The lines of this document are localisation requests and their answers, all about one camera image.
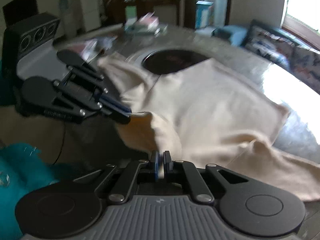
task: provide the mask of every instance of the wooden cabinet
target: wooden cabinet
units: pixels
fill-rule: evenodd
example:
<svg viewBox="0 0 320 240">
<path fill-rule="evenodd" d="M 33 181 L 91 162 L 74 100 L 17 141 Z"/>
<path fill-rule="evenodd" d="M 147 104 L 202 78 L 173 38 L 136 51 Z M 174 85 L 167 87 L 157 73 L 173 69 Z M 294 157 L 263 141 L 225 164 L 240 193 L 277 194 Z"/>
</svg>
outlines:
<svg viewBox="0 0 320 240">
<path fill-rule="evenodd" d="M 176 7 L 176 23 L 180 23 L 180 0 L 103 0 L 105 13 L 110 24 L 126 22 L 126 7 L 136 8 L 136 17 L 139 19 L 148 12 L 154 11 L 154 6 L 173 5 Z"/>
</svg>

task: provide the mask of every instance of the cream cloth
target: cream cloth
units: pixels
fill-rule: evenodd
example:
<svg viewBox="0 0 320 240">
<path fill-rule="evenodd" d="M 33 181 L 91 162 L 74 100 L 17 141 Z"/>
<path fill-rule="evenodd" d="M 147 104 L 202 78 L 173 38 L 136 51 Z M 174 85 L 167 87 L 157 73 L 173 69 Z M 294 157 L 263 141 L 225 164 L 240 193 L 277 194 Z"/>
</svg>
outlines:
<svg viewBox="0 0 320 240">
<path fill-rule="evenodd" d="M 271 146 L 287 109 L 215 59 L 161 76 L 120 55 L 98 66 L 132 109 L 131 122 L 117 125 L 127 146 L 149 154 L 169 150 L 173 160 L 199 168 L 215 163 L 303 201 L 320 199 L 320 165 Z"/>
</svg>

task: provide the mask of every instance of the black circular pad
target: black circular pad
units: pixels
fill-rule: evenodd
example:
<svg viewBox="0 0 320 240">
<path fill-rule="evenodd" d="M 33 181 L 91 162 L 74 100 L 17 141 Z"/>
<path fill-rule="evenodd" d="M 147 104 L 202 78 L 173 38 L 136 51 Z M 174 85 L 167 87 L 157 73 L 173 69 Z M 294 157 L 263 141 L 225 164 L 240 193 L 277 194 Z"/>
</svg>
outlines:
<svg viewBox="0 0 320 240">
<path fill-rule="evenodd" d="M 183 49 L 166 49 L 147 56 L 142 66 L 156 75 L 174 73 L 207 60 L 208 57 Z"/>
<path fill-rule="evenodd" d="M 283 209 L 282 201 L 270 195 L 252 196 L 247 200 L 245 205 L 253 214 L 265 217 L 274 216 Z"/>
<path fill-rule="evenodd" d="M 305 207 L 295 195 L 256 180 L 229 185 L 219 212 L 237 230 L 259 237 L 294 232 L 305 216 Z"/>
<path fill-rule="evenodd" d="M 15 215 L 24 234 L 59 239 L 87 229 L 101 212 L 101 201 L 91 187 L 60 182 L 24 196 Z"/>
</svg>

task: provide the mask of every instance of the pillow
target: pillow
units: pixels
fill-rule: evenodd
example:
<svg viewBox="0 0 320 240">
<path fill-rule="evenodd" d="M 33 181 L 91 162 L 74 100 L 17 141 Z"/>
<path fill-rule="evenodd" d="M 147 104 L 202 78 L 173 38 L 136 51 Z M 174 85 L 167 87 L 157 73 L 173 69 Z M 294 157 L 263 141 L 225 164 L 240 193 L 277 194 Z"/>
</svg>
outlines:
<svg viewBox="0 0 320 240">
<path fill-rule="evenodd" d="M 232 46 L 240 46 L 247 36 L 248 29 L 236 25 L 226 25 L 216 28 L 213 32 L 215 37 L 227 40 Z"/>
<path fill-rule="evenodd" d="M 261 57 L 264 57 L 267 60 L 270 60 L 271 62 L 290 72 L 289 60 L 285 55 L 276 51 L 274 44 L 266 40 L 253 38 L 249 40 L 249 42 L 245 45 L 245 48 Z"/>
<path fill-rule="evenodd" d="M 296 46 L 291 60 L 291 69 L 296 78 L 320 94 L 320 52 Z"/>
<path fill-rule="evenodd" d="M 246 49 L 270 60 L 287 71 L 290 70 L 294 43 L 258 27 L 252 26 Z"/>
<path fill-rule="evenodd" d="M 260 40 L 266 40 L 270 43 L 274 44 L 276 51 L 280 54 L 283 54 L 286 56 L 286 58 L 290 61 L 292 54 L 293 54 L 293 48 L 294 43 L 286 38 L 276 36 L 274 34 L 271 34 L 270 32 L 257 27 L 253 26 L 251 30 L 251 37 L 256 37 Z"/>
</svg>

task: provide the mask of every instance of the black cable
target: black cable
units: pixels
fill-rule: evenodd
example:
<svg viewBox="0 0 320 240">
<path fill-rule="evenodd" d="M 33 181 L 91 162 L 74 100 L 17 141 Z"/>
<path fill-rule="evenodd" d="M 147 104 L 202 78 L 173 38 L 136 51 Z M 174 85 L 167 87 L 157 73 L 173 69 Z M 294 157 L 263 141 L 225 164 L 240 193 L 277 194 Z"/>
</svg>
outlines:
<svg viewBox="0 0 320 240">
<path fill-rule="evenodd" d="M 54 161 L 54 163 L 52 165 L 55 165 L 57 163 L 57 161 L 59 160 L 59 158 L 60 158 L 60 155 L 62 153 L 62 149 L 63 149 L 63 146 L 64 146 L 65 137 L 66 137 L 66 123 L 63 122 L 63 137 L 62 137 L 62 143 L 61 143 L 61 147 L 60 147 L 60 152 L 59 152 L 58 157 L 56 158 L 56 160 Z"/>
</svg>

